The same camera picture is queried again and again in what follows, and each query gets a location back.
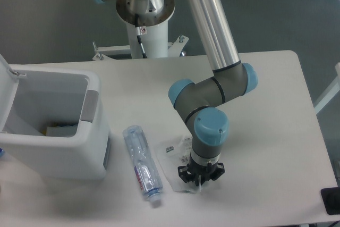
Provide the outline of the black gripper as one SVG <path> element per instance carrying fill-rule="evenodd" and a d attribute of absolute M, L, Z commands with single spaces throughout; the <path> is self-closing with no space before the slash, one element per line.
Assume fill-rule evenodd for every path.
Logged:
<path fill-rule="evenodd" d="M 179 177 L 185 182 L 193 182 L 196 186 L 204 184 L 209 180 L 216 181 L 225 173 L 223 163 L 216 163 L 212 165 L 200 165 L 194 161 L 190 156 L 189 164 L 186 166 L 179 166 L 177 168 Z"/>

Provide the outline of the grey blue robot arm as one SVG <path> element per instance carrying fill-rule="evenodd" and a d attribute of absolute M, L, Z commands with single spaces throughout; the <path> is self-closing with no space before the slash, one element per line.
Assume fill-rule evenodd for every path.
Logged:
<path fill-rule="evenodd" d="M 218 106 L 254 90 L 258 78 L 253 67 L 239 59 L 221 1 L 189 0 L 189 4 L 213 75 L 198 83 L 179 80 L 168 97 L 192 134 L 189 162 L 178 167 L 178 175 L 186 183 L 201 185 L 225 172 L 219 158 L 229 122 Z M 132 58 L 169 57 L 167 23 L 174 10 L 174 0 L 116 0 Z"/>

